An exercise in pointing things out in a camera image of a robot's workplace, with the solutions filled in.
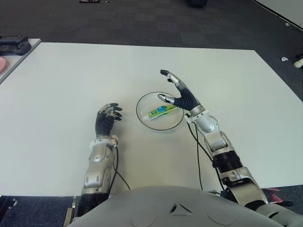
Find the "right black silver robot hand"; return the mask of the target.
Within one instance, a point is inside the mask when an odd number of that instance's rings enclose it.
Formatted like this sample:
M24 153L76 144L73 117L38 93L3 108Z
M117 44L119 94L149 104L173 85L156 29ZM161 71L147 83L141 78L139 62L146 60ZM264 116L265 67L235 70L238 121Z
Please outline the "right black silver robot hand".
M166 96L164 94L159 94L158 98L165 103L173 104L183 110L190 112L192 116L196 116L205 111L205 108L192 94L186 84L179 79L175 74L167 70L160 70L160 74L167 78L167 81L173 83L177 90L180 92L181 97L175 98L172 96Z

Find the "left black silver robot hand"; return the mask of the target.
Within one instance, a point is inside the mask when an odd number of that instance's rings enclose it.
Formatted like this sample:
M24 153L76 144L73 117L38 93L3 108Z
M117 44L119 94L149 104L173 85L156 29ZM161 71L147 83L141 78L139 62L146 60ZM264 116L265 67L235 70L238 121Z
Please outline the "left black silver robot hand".
M121 121L122 115L120 114L122 108L118 103L105 104L97 112L95 122L96 137L110 136L115 121Z

